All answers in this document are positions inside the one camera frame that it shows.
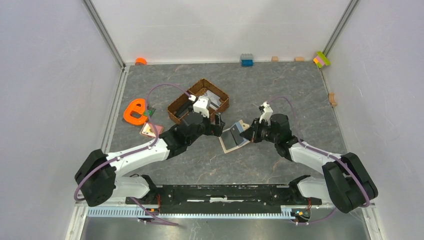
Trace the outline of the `dark grey credit card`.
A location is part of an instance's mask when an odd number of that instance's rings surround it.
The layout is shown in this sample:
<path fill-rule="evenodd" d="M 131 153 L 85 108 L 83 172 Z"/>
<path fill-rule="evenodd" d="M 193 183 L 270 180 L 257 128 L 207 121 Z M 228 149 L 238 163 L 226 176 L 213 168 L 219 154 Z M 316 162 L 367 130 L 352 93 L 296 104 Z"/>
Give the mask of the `dark grey credit card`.
<path fill-rule="evenodd" d="M 223 131 L 222 135 L 220 136 L 223 144 L 223 148 L 225 150 L 230 150 L 232 148 L 235 148 L 237 146 L 237 143 L 233 137 L 233 134 L 230 130 Z"/>

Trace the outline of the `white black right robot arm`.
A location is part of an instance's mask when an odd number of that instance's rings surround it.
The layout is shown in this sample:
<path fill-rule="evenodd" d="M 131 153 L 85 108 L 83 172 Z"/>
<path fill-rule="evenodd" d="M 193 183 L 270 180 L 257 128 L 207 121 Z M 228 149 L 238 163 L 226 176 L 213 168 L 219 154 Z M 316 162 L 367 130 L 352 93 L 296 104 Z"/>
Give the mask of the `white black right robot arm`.
<path fill-rule="evenodd" d="M 316 198 L 332 202 L 340 212 L 347 214 L 358 207 L 367 207 L 379 195 L 356 154 L 334 154 L 311 146 L 292 133 L 287 115 L 273 114 L 268 122 L 256 118 L 240 136 L 253 143 L 270 142 L 281 157 L 323 175 L 319 179 L 303 176 L 293 182 L 288 196 L 295 204 Z"/>

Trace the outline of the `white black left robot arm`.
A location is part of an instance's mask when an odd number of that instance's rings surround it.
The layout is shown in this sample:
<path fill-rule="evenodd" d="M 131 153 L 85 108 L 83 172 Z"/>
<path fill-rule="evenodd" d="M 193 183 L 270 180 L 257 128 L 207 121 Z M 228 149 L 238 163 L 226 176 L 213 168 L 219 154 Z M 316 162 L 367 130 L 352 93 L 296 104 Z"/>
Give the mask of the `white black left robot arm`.
<path fill-rule="evenodd" d="M 134 197 L 151 204 L 157 198 L 153 183 L 146 176 L 129 177 L 127 174 L 184 153 L 203 135 L 219 137 L 224 126 L 220 113 L 215 114 L 211 122 L 200 113 L 189 112 L 179 124 L 144 144 L 109 153 L 93 150 L 74 176 L 77 183 L 74 199 L 85 201 L 90 207 L 123 197 Z"/>

